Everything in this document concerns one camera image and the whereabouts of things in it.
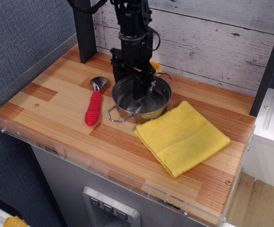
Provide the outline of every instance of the red rubber grip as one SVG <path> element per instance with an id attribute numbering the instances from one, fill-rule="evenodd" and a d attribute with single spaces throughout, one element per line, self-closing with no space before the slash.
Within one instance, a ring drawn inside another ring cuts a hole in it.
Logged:
<path id="1" fill-rule="evenodd" d="M 86 112 L 85 122 L 88 126 L 92 126 L 96 124 L 100 116 L 100 109 L 101 109 L 101 93 L 99 91 L 95 91 L 92 94 L 91 102 Z"/>

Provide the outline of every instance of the screw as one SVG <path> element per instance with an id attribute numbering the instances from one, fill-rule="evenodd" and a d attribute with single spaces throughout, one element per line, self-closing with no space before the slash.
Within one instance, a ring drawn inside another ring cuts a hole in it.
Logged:
<path id="1" fill-rule="evenodd" d="M 231 185 L 231 181 L 230 180 L 226 180 L 225 183 L 226 183 L 226 185 Z"/>

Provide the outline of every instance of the wooden floor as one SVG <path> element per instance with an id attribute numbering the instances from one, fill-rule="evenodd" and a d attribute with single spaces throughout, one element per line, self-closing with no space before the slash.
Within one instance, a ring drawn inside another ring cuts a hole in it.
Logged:
<path id="1" fill-rule="evenodd" d="M 236 227 L 274 227 L 274 187 L 242 174 L 227 220 Z"/>

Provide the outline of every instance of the folded yellow towel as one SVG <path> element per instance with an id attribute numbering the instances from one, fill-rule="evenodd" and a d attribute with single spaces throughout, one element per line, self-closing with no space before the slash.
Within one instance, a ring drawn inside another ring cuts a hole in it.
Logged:
<path id="1" fill-rule="evenodd" d="M 188 171 L 230 143 L 187 101 L 138 125 L 135 134 L 172 177 Z"/>

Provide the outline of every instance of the black vertical post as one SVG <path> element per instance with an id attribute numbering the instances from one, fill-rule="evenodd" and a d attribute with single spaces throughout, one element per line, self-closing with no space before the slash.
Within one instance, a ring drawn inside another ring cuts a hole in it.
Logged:
<path id="1" fill-rule="evenodd" d="M 76 5 L 90 9 L 90 0 L 76 0 Z M 86 63 L 97 53 L 92 14 L 73 9 L 80 61 Z"/>
<path id="2" fill-rule="evenodd" d="M 267 92 L 268 86 L 270 84 L 273 73 L 274 73 L 274 47 L 270 54 L 264 75 L 261 80 L 261 84 L 257 91 L 255 101 L 254 101 L 252 108 L 250 110 L 250 115 L 257 117 L 260 107 L 263 103 L 265 94 Z"/>

